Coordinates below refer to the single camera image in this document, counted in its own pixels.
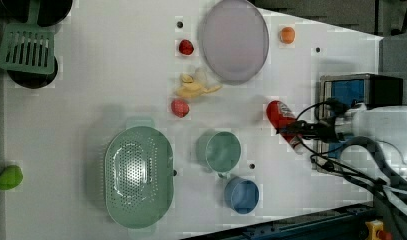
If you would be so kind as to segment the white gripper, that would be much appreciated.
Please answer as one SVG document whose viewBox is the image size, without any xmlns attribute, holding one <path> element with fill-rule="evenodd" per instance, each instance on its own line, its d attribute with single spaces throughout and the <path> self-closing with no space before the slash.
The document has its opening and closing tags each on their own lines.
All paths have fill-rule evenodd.
<svg viewBox="0 0 407 240">
<path fill-rule="evenodd" d="M 299 120 L 280 127 L 277 132 L 284 134 L 317 133 L 317 139 L 322 142 L 344 142 L 353 135 L 352 119 L 353 114 L 350 111 L 340 114 L 334 113 L 331 116 L 321 118 L 317 125 Z"/>
</svg>

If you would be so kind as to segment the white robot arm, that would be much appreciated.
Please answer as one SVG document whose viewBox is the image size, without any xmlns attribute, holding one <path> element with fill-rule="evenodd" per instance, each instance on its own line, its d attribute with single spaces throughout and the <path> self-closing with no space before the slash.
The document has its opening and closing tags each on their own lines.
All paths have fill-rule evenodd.
<svg viewBox="0 0 407 240">
<path fill-rule="evenodd" d="M 369 109 L 359 103 L 350 108 L 340 102 L 323 103 L 332 114 L 308 123 L 281 101 L 271 102 L 266 116 L 297 152 L 308 149 L 307 140 L 334 144 L 342 152 L 352 146 L 363 148 L 382 173 L 374 177 L 330 156 L 329 151 L 311 150 L 311 162 L 329 174 L 368 190 L 390 211 L 395 228 L 407 224 L 407 106 L 386 106 Z"/>
</svg>

